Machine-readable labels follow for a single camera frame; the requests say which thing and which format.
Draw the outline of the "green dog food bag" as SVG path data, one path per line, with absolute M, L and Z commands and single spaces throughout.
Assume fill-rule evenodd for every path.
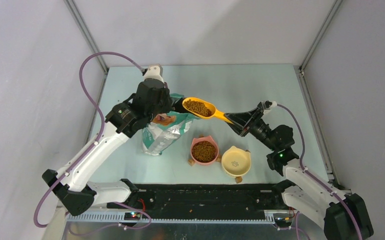
M 151 156 L 159 156 L 171 144 L 190 130 L 196 117 L 182 108 L 185 96 L 170 95 L 174 111 L 158 114 L 142 129 L 142 151 Z

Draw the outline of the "orange plastic food scoop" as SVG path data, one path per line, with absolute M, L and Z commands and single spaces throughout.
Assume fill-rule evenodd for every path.
M 182 106 L 190 113 L 201 119 L 217 118 L 226 123 L 233 124 L 224 112 L 219 111 L 212 103 L 197 97 L 187 97 L 182 101 Z

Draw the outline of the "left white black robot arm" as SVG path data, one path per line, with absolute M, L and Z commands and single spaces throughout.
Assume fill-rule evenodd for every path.
M 144 129 L 158 114 L 172 110 L 173 101 L 167 84 L 147 78 L 136 93 L 115 105 L 105 117 L 96 138 L 59 170 L 47 169 L 42 179 L 72 216 L 91 206 L 119 202 L 126 208 L 138 204 L 136 186 L 127 179 L 116 182 L 90 181 L 99 166 L 136 132 Z

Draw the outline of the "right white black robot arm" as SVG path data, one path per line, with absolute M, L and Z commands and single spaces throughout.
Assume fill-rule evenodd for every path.
M 347 194 L 323 180 L 304 163 L 304 154 L 296 154 L 293 128 L 279 125 L 271 129 L 262 117 L 259 105 L 241 113 L 226 113 L 227 124 L 239 136 L 251 134 L 267 148 L 269 168 L 286 179 L 274 186 L 271 202 L 277 209 L 292 207 L 317 224 L 328 240 L 366 240 L 374 235 L 364 199 Z

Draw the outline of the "yellow cat-ear pet bowl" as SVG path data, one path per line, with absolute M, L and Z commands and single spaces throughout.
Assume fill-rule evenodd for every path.
M 243 181 L 243 176 L 251 169 L 251 153 L 249 150 L 231 146 L 222 155 L 220 163 L 224 172 L 239 184 Z

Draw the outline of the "pink cat-ear pet bowl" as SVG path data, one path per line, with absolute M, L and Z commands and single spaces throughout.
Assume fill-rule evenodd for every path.
M 222 155 L 212 136 L 200 135 L 193 138 L 190 146 L 188 164 L 208 166 L 214 162 L 220 162 Z

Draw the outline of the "kibble in pink bowl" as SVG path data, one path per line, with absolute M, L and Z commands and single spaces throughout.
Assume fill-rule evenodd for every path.
M 200 163 L 209 163 L 217 157 L 217 149 L 210 141 L 200 141 L 191 149 L 192 157 Z

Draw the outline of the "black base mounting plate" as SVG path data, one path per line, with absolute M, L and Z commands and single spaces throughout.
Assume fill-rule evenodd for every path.
M 267 220 L 269 211 L 288 213 L 271 183 L 137 184 L 124 204 L 153 220 Z

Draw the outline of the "aluminium frame rail base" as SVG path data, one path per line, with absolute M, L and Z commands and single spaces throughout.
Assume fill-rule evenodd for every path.
M 285 227 L 286 211 L 305 215 L 320 225 L 329 240 L 359 240 L 374 230 L 364 200 L 357 194 L 318 190 L 326 203 L 316 203 L 302 187 L 287 180 L 277 184 L 138 184 L 125 201 L 87 209 L 86 203 L 68 214 L 68 221 L 126 223 L 275 223 Z

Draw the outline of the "left corner aluminium post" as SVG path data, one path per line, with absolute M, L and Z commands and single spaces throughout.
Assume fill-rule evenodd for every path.
M 88 25 L 76 3 L 75 0 L 63 0 L 69 13 L 72 15 L 75 24 L 77 25 L 81 35 L 83 36 L 86 44 L 93 54 L 100 52 L 99 46 L 97 45 Z

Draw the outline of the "corner aluminium post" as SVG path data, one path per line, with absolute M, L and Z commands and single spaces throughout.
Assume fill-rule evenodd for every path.
M 81 35 L 83 36 L 86 44 L 93 54 L 100 52 L 99 46 L 97 45 L 88 25 L 76 3 L 75 0 L 63 0 L 69 13 L 72 15 L 75 24 L 77 25 Z
M 335 16 L 337 15 L 338 11 L 340 10 L 344 0 L 335 0 L 328 11 L 328 14 L 324 18 L 319 30 L 316 33 L 315 38 L 313 39 L 308 51 L 306 52 L 303 61 L 301 62 L 299 69 L 301 72 L 303 72 L 306 67 L 308 66 L 309 62 L 311 61 L 315 51 L 317 50 L 317 47 L 321 43 L 323 37 L 325 36 L 328 28 L 330 27 L 332 21 L 334 20 Z

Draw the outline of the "right corner aluminium post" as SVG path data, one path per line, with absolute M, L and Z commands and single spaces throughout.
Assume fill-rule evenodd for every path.
M 308 66 L 309 62 L 311 61 L 315 51 L 317 50 L 317 47 L 321 43 L 323 37 L 325 36 L 328 28 L 330 27 L 332 21 L 334 20 L 335 16 L 337 15 L 338 11 L 340 10 L 344 0 L 335 0 L 328 11 L 328 14 L 324 18 L 319 30 L 316 33 L 315 38 L 313 39 L 308 51 L 306 52 L 303 61 L 301 62 L 299 69 L 301 72 L 303 72 L 306 67 Z

